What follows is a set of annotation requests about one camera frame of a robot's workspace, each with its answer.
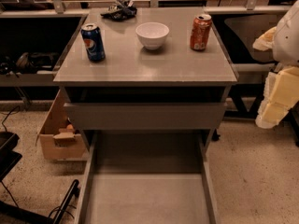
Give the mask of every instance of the concrete floor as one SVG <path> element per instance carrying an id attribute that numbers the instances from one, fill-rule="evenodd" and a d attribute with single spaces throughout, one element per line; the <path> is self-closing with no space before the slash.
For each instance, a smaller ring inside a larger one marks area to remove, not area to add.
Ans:
<path id="1" fill-rule="evenodd" d="M 72 181 L 80 180 L 84 171 L 84 161 L 43 159 L 36 137 L 48 108 L 33 106 L 5 122 L 7 129 L 20 137 L 15 150 L 23 157 L 3 182 L 20 208 L 44 216 L 60 204 Z M 6 116 L 7 111 L 3 112 L 0 120 Z M 218 132 L 221 139 L 210 144 L 207 155 L 221 223 L 297 224 L 299 148 L 290 125 L 281 123 L 263 130 L 254 120 L 225 119 Z M 0 200 L 13 204 L 1 185 Z M 69 211 L 76 213 L 72 207 Z M 70 215 L 64 215 L 63 223 L 72 221 Z M 0 223 L 24 222 L 0 215 Z"/>

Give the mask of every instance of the white bowl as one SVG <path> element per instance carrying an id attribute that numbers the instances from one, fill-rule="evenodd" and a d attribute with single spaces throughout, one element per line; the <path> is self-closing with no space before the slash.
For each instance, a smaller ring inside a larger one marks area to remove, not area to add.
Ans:
<path id="1" fill-rule="evenodd" d="M 146 49 L 158 49 L 165 42 L 169 28 L 158 22 L 147 22 L 137 26 L 136 33 Z"/>

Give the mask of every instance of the drawer front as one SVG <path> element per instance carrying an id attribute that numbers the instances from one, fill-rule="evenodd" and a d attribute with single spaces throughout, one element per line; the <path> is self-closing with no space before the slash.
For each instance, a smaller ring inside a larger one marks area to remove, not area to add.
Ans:
<path id="1" fill-rule="evenodd" d="M 81 130 L 189 130 L 219 127 L 226 103 L 65 104 Z"/>

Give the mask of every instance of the can lid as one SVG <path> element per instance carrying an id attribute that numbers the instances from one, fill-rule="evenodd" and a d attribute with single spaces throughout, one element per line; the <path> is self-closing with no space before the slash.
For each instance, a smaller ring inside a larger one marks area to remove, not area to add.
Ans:
<path id="1" fill-rule="evenodd" d="M 204 20 L 204 21 L 212 19 L 212 17 L 208 14 L 200 14 L 200 15 L 197 15 L 196 18 L 199 20 Z"/>
<path id="2" fill-rule="evenodd" d="M 82 25 L 81 28 L 84 31 L 92 31 L 97 28 L 97 25 L 95 23 L 86 23 Z"/>

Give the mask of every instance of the brown box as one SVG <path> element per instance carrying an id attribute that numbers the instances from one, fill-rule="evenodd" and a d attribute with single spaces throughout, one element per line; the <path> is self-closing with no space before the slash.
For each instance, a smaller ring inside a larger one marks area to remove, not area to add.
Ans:
<path id="1" fill-rule="evenodd" d="M 67 132 L 68 116 L 64 111 L 64 97 L 58 92 L 44 125 L 39 140 L 46 160 L 86 160 L 88 150 L 81 134 Z"/>

